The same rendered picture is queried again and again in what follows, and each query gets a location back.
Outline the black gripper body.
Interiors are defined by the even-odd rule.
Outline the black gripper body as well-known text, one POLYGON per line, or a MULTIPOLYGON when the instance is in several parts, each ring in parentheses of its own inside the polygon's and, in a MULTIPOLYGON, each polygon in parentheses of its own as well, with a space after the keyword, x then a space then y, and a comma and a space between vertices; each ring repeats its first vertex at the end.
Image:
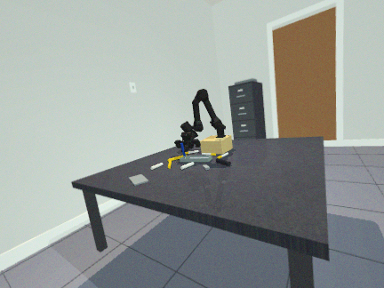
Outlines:
POLYGON ((199 139, 195 139, 194 135, 191 136, 191 140, 184 140, 184 141, 176 140, 174 143, 177 148, 181 148, 180 142, 183 142, 184 145, 187 146, 187 141, 191 141, 193 147, 194 147, 194 144, 196 144, 196 148, 200 148, 201 146, 199 139))

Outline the black cylinder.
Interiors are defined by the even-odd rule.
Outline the black cylinder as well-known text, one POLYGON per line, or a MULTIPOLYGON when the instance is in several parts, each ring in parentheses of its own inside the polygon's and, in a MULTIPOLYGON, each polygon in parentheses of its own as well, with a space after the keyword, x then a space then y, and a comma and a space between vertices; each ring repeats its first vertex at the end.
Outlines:
POLYGON ((221 164, 225 164, 225 165, 228 165, 228 166, 231 165, 231 163, 229 161, 222 160, 222 159, 219 159, 219 158, 216 159, 216 162, 217 163, 221 163, 221 164))

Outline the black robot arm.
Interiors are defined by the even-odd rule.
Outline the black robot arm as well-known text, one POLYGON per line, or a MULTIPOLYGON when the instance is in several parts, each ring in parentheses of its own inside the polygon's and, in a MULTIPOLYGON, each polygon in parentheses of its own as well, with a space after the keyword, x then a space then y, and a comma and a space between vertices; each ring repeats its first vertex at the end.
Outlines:
POLYGON ((216 138, 224 138, 224 130, 226 129, 226 126, 221 122, 221 120, 216 116, 212 105, 209 101, 209 95, 208 92, 205 89, 197 91, 197 94, 195 98, 192 101, 193 105, 193 112, 194 112, 194 125, 190 125, 188 121, 186 121, 184 124, 180 126, 180 128, 184 131, 181 133, 182 140, 191 140, 191 136, 194 135, 194 137, 198 137, 198 134, 196 132, 201 132, 204 127, 200 119, 200 111, 199 111, 199 102, 202 101, 210 118, 211 118, 211 125, 214 127, 215 130, 217 130, 217 137, 216 138), (194 130, 192 130, 194 129, 194 130))

